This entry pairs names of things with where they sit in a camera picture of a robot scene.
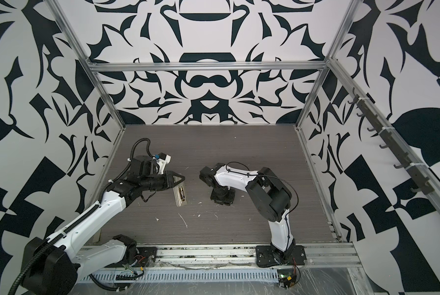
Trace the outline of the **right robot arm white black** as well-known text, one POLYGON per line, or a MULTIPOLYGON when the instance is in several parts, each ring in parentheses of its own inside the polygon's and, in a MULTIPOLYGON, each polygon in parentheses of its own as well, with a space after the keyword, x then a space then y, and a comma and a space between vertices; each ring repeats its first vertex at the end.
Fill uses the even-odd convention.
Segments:
POLYGON ((231 205, 238 190, 247 193, 259 214, 268 220, 273 257, 285 261, 292 255, 295 248, 289 221, 292 194, 270 168, 248 171, 218 163, 213 168, 202 168, 199 178, 212 188, 211 200, 219 205, 231 205))

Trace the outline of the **white remote control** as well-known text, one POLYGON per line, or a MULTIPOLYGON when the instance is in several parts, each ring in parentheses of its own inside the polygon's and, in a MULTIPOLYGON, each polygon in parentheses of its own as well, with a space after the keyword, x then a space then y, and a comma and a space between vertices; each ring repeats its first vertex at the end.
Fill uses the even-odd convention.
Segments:
POLYGON ((182 207, 188 204, 186 188, 184 183, 178 184, 173 188, 174 199, 177 207, 182 207))

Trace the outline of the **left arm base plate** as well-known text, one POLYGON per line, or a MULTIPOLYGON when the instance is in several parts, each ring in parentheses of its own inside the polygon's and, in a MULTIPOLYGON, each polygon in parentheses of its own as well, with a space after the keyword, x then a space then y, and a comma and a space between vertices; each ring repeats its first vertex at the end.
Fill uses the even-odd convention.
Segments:
POLYGON ((131 267, 150 266, 156 262, 157 250, 157 247, 136 247, 136 250, 131 249, 129 254, 126 254, 121 261, 109 264, 106 268, 125 267, 127 265, 131 267))

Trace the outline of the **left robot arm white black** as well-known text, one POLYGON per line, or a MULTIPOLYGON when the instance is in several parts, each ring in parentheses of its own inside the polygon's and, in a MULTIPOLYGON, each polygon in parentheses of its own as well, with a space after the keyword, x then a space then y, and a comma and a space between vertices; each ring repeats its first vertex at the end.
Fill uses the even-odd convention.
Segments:
POLYGON ((130 159, 90 208, 47 238, 33 238, 25 246, 21 272, 9 293, 14 295, 22 286, 35 295, 66 295, 80 279, 99 269, 117 263, 136 263, 136 242, 124 235, 117 235, 88 253, 82 254, 80 250, 144 192, 155 194, 183 184, 183 175, 166 170, 168 162, 165 154, 130 159))

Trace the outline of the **AAA battery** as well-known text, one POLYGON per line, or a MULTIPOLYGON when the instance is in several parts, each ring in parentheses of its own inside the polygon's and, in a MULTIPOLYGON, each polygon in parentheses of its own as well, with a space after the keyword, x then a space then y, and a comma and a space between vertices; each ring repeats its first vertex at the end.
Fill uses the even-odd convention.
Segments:
POLYGON ((181 188, 179 193, 180 193, 181 200, 185 201, 186 200, 186 195, 185 195, 184 189, 181 188))

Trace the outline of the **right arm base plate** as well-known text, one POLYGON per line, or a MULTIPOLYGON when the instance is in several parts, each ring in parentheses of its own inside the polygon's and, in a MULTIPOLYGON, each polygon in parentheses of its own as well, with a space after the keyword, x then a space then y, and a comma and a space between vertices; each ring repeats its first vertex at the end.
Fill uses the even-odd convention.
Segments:
POLYGON ((307 256, 301 245, 292 245, 286 252, 276 249, 272 245, 256 246, 256 265, 260 268, 274 266, 304 266, 307 256))

